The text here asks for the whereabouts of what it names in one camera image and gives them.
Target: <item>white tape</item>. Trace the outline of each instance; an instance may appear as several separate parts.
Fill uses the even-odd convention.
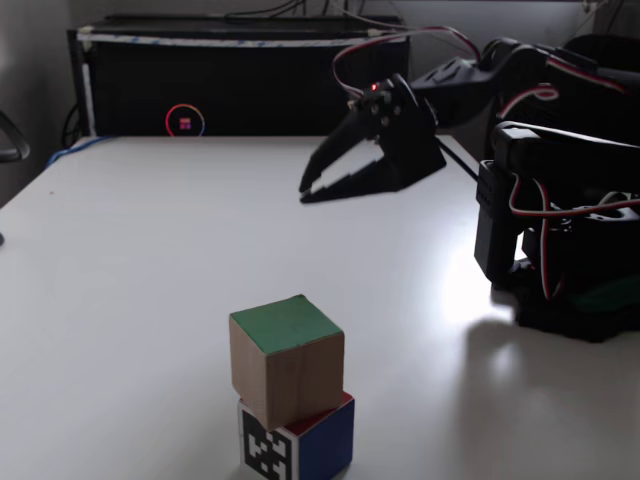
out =
[[[204,48],[330,48],[359,45],[370,40],[368,37],[334,38],[325,40],[216,40],[210,38],[165,38],[137,35],[111,35],[106,33],[85,33],[78,31],[81,42],[126,43],[131,45],[159,45],[164,47],[204,47]],[[405,42],[398,38],[387,43]]]

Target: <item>white wall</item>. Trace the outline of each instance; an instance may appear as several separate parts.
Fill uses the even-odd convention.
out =
[[[66,0],[0,1],[0,109],[32,146],[27,161],[0,165],[0,205],[31,181],[58,148],[64,115],[73,105],[68,23]]]

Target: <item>robotic arm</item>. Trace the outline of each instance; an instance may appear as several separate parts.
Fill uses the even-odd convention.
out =
[[[461,125],[497,96],[543,82],[568,97],[592,84],[615,114],[637,112],[640,75],[565,49],[495,40],[478,62],[454,59],[411,86],[399,75],[374,84],[312,155],[301,202],[407,188],[445,166],[438,128]],[[365,139],[380,145],[381,159],[312,189],[324,169]],[[640,148],[516,122],[498,125],[492,140],[495,159],[482,162],[476,178],[475,257],[494,287],[518,300],[516,322],[588,341],[640,329],[640,196],[613,193],[640,192]],[[527,258],[516,261],[521,234]],[[594,251],[607,254],[594,259]]]

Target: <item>red wire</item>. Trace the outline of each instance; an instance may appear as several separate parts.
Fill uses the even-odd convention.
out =
[[[514,173],[516,176],[516,185],[511,193],[511,198],[509,200],[509,208],[514,215],[518,215],[520,217],[536,217],[536,218],[566,218],[566,217],[578,217],[581,215],[587,215],[590,213],[597,212],[606,212],[608,210],[618,210],[619,208],[628,208],[628,207],[639,207],[640,199],[636,200],[626,200],[624,202],[615,202],[608,203],[606,205],[597,205],[595,207],[588,207],[578,210],[549,210],[545,211],[535,211],[535,210],[520,210],[516,208],[515,200],[518,192],[520,191],[521,180],[520,177]]]
[[[620,93],[627,93],[627,90],[625,87],[623,87],[622,85],[613,82],[611,80],[607,80],[605,78],[600,78],[597,77],[595,75],[591,75],[590,73],[587,72],[583,72],[582,70],[574,67],[573,65],[570,65],[568,63],[564,63],[560,60],[557,60],[555,58],[550,58],[547,61],[548,64],[560,69],[560,70],[567,70],[568,72],[571,72],[573,75],[577,76],[577,77],[581,77],[584,78],[585,80],[590,80],[593,83],[596,83],[598,85],[602,85],[604,87],[608,87],[608,88],[612,88],[613,90],[616,90]]]
[[[551,202],[549,201],[549,193],[547,188],[540,182],[536,181],[536,184],[540,188],[540,194],[542,196],[543,208],[548,211],[551,208]],[[547,300],[551,299],[551,290],[549,288],[549,274],[548,274],[548,255],[547,255],[547,239],[549,236],[549,220],[547,218],[542,219],[542,232],[540,236],[540,270],[542,276],[542,289],[544,296]]]
[[[355,51],[361,50],[363,48],[373,47],[373,46],[379,45],[381,43],[390,42],[392,40],[397,40],[397,39],[408,37],[408,36],[412,36],[412,35],[417,35],[418,32],[433,32],[433,31],[444,31],[444,32],[449,32],[450,34],[454,35],[457,39],[459,39],[461,42],[463,42],[473,52],[473,55],[476,57],[476,60],[478,62],[480,61],[481,55],[480,55],[480,51],[478,50],[478,47],[476,47],[473,44],[473,42],[471,42],[471,40],[469,40],[469,38],[466,35],[460,33],[455,28],[446,27],[446,26],[424,27],[424,28],[419,28],[419,29],[416,29],[416,30],[411,30],[411,31],[408,31],[408,32],[392,34],[392,35],[386,35],[386,36],[383,36],[383,37],[380,37],[380,38],[376,38],[374,40],[369,40],[369,41],[361,43],[359,45],[353,45],[351,47],[345,48],[344,50],[341,50],[333,58],[333,62],[331,63],[331,68],[333,70],[333,76],[335,77],[336,81],[345,90],[349,91],[350,93],[352,93],[352,94],[354,94],[356,96],[362,96],[364,94],[364,92],[362,90],[345,84],[338,77],[338,73],[336,72],[336,64],[337,64],[337,62],[339,60],[343,59],[345,56],[349,55],[350,53],[353,53]]]

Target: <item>black box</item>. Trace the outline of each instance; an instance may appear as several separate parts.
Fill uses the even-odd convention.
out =
[[[381,31],[344,17],[107,17],[68,34],[83,133],[328,134],[347,112],[333,57]],[[408,61],[405,38],[354,52],[339,74],[362,88],[406,77]]]

